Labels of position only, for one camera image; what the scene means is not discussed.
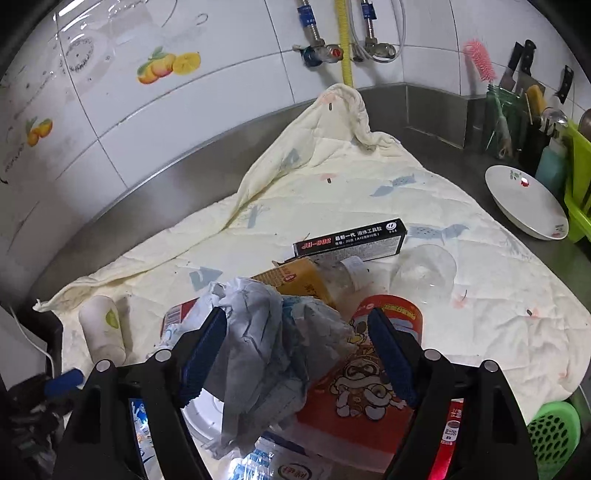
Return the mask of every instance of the trash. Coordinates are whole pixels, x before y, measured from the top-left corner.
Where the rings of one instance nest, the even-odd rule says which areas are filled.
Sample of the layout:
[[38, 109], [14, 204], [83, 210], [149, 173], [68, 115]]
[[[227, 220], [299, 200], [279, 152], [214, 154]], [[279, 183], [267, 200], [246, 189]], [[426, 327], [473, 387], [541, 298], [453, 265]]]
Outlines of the trash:
[[337, 262], [356, 255], [361, 260], [398, 255], [407, 230], [400, 218], [374, 223], [294, 244], [296, 257]]
[[298, 452], [262, 437], [257, 441], [255, 450], [245, 458], [232, 454], [223, 480], [326, 480], [329, 477], [332, 470], [330, 463], [318, 455], [304, 454], [297, 445], [295, 447]]
[[116, 367], [123, 365], [126, 353], [115, 302], [103, 295], [94, 296], [84, 302], [78, 318], [92, 361], [109, 359]]
[[150, 427], [148, 426], [148, 416], [146, 415], [146, 408], [141, 398], [130, 399], [131, 415], [134, 420], [135, 437], [138, 441], [139, 455], [144, 464], [144, 470], [148, 480], [160, 480], [162, 472], [158, 459], [156, 458], [156, 451], [152, 443], [152, 436], [150, 435]]
[[359, 257], [341, 261], [299, 258], [253, 279], [285, 295], [312, 296], [340, 312], [344, 300], [371, 283], [369, 270]]
[[447, 305], [456, 278], [456, 261], [438, 245], [419, 245], [405, 258], [390, 283], [390, 293], [407, 299], [423, 313]]
[[[303, 407], [309, 386], [355, 346], [347, 343], [352, 328], [320, 300], [282, 296], [261, 282], [235, 278], [210, 283], [180, 323], [169, 318], [157, 348], [172, 348], [215, 306], [228, 316], [228, 333], [204, 387], [224, 402], [223, 421], [221, 434], [205, 448], [219, 459], [234, 448], [250, 453], [267, 428]], [[183, 307], [176, 312], [182, 317]]]
[[335, 462], [383, 472], [413, 411], [397, 397], [369, 339], [368, 314], [375, 307], [421, 342], [423, 317], [415, 305], [392, 295], [366, 298], [350, 323], [356, 352], [310, 388], [297, 421], [280, 435]]

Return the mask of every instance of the orange packaging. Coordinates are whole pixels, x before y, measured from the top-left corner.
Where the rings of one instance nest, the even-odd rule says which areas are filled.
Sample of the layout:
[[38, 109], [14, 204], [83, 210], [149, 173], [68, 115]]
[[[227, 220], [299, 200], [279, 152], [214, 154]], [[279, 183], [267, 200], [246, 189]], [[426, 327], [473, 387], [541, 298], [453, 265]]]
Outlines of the orange packaging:
[[272, 270], [259, 273], [252, 277], [271, 287], [283, 295], [314, 297], [322, 300], [329, 307], [335, 308], [335, 302], [329, 294], [318, 269], [309, 258], [299, 258]]
[[415, 305], [392, 295], [366, 298], [350, 321], [355, 335], [349, 342], [359, 347], [310, 389], [306, 405], [297, 413], [297, 430], [306, 432], [303, 437], [310, 442], [297, 440], [337, 462], [384, 471], [413, 411], [396, 396], [369, 339], [368, 314], [374, 307], [380, 307], [398, 330], [410, 332], [420, 344], [423, 317]]

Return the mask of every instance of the fruit decal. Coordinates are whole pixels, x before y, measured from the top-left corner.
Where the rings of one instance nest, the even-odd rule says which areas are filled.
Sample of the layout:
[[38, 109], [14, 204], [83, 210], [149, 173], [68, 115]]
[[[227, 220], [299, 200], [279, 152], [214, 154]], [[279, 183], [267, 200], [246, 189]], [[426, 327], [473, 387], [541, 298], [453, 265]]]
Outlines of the fruit decal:
[[36, 121], [37, 117], [31, 118], [30, 120], [27, 120], [27, 123], [25, 124], [25, 132], [27, 133], [27, 144], [29, 145], [29, 147], [34, 147], [35, 145], [37, 145], [39, 139], [45, 138], [47, 135], [49, 135], [51, 129], [53, 128], [53, 121], [50, 118], [46, 118], [45, 120], [43, 120], [43, 122], [41, 122], [39, 125], [33, 128], [33, 125], [35, 125]]
[[176, 56], [166, 53], [162, 47], [157, 47], [138, 69], [138, 80], [148, 85], [162, 77], [174, 72], [177, 75], [188, 75], [201, 65], [201, 55], [198, 52], [183, 53]]

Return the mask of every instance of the cardboard box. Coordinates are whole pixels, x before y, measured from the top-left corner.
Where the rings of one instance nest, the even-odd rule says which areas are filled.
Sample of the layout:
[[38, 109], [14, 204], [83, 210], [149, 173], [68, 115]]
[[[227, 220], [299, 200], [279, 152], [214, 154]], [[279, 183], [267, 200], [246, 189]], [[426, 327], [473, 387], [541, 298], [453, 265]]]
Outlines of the cardboard box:
[[338, 262], [353, 255], [361, 260], [398, 255], [407, 234], [400, 218], [374, 223], [294, 244], [296, 258]]

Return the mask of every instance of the green basket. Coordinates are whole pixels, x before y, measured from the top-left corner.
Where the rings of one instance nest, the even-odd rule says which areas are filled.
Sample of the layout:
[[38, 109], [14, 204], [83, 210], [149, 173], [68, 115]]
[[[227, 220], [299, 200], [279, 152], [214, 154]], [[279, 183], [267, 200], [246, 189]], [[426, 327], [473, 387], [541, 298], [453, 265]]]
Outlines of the green basket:
[[565, 136], [571, 138], [569, 156], [572, 174], [566, 183], [564, 203], [569, 209], [569, 240], [578, 242], [584, 236], [591, 241], [591, 142], [569, 121]]
[[540, 480], [550, 480], [567, 462], [581, 438], [579, 415], [570, 403], [542, 405], [527, 426]]

